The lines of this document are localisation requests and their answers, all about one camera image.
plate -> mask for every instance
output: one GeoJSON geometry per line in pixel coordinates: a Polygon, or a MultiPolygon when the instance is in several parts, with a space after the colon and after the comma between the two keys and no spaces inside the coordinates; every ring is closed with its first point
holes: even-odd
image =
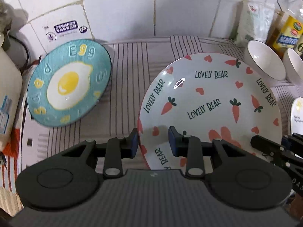
{"type": "Polygon", "coordinates": [[[296,98],[290,112],[290,134],[303,134],[303,98],[296,98]]]}
{"type": "Polygon", "coordinates": [[[148,88],[138,118],[140,148],[151,169],[182,169],[172,155],[168,128],[204,142],[222,138],[262,158],[250,145],[259,134],[281,143],[281,114],[271,89],[244,62],[217,53],[185,56],[148,88]]]}
{"type": "Polygon", "coordinates": [[[111,74],[106,49],[91,40],[75,40],[51,51],[28,85],[32,117],[45,126],[65,126],[84,116],[104,93],[111,74]]]}

white plate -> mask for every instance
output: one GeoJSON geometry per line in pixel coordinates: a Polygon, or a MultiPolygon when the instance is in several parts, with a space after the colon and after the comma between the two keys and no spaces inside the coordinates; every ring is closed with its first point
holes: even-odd
{"type": "Polygon", "coordinates": [[[303,98],[294,100],[290,112],[290,134],[303,134],[303,98]]]}
{"type": "Polygon", "coordinates": [[[217,53],[193,54],[167,66],[147,90],[137,126],[151,169],[186,165],[186,158],[172,155],[170,126],[204,142],[221,137],[262,159],[251,138],[259,134],[280,143],[282,136],[281,114],[270,88],[245,63],[217,53]]]}

egg plate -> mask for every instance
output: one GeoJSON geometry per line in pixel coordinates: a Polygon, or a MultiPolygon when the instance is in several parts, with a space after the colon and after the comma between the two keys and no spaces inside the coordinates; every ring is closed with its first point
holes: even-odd
{"type": "Polygon", "coordinates": [[[51,51],[28,85],[32,117],[44,126],[65,126],[83,117],[104,93],[111,74],[107,50],[91,40],[75,40],[51,51]]]}

metal screw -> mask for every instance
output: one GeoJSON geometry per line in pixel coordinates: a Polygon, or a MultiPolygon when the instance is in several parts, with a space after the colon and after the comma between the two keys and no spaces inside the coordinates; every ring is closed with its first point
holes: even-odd
{"type": "Polygon", "coordinates": [[[108,168],[105,170],[105,174],[109,176],[116,176],[120,173],[118,168],[108,168]]]}
{"type": "Polygon", "coordinates": [[[196,167],[190,168],[187,172],[192,176],[201,176],[203,174],[203,170],[196,167]]]}

yellow bottle label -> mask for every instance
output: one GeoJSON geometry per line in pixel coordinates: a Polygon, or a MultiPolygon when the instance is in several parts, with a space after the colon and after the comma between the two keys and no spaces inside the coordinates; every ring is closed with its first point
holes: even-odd
{"type": "Polygon", "coordinates": [[[278,51],[281,48],[293,48],[293,46],[298,42],[302,33],[302,23],[297,19],[289,16],[285,22],[285,25],[282,27],[279,36],[274,42],[273,47],[278,51]]]}
{"type": "Polygon", "coordinates": [[[299,41],[297,42],[296,46],[294,46],[293,50],[301,56],[303,53],[303,36],[300,37],[299,41]]]}

